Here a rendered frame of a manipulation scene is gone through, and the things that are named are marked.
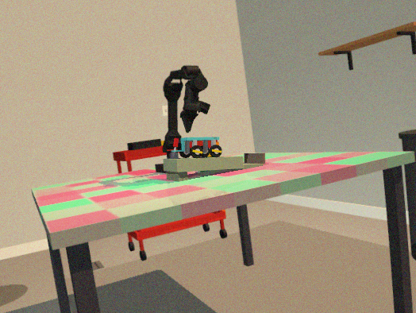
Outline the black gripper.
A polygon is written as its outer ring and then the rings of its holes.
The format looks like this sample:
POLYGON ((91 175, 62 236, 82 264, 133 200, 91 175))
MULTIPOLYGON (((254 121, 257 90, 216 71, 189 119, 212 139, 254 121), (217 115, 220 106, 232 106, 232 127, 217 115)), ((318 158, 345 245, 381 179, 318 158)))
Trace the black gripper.
POLYGON ((183 120, 186 133, 191 131, 193 121, 198 116, 197 111, 199 113, 201 111, 201 106, 196 104, 198 99, 199 96, 197 94, 186 93, 184 95, 183 111, 180 113, 180 117, 183 120))

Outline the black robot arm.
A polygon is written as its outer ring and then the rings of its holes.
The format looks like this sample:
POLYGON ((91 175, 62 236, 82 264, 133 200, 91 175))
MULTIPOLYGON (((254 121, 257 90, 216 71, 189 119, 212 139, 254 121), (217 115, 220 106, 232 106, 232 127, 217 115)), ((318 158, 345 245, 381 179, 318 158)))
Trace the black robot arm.
MULTIPOLYGON (((198 66, 183 66, 181 70, 171 71, 170 75, 164 80, 163 91, 164 96, 168 101, 168 132, 165 135, 164 144, 163 144, 163 153, 167 153, 167 159, 171 159, 172 151, 167 151, 169 149, 174 149, 174 139, 178 138, 179 143, 177 150, 181 149, 181 135, 178 132, 178 110, 177 110, 177 101, 181 95, 181 90, 183 88, 183 82, 181 79, 189 79, 185 83, 185 94, 192 93, 197 94, 206 89, 208 86, 208 81, 202 74, 198 66), (171 83, 173 79, 180 79, 179 83, 171 83)), ((210 104, 197 100, 196 104, 201 106, 201 111, 204 114, 208 113, 210 104)))

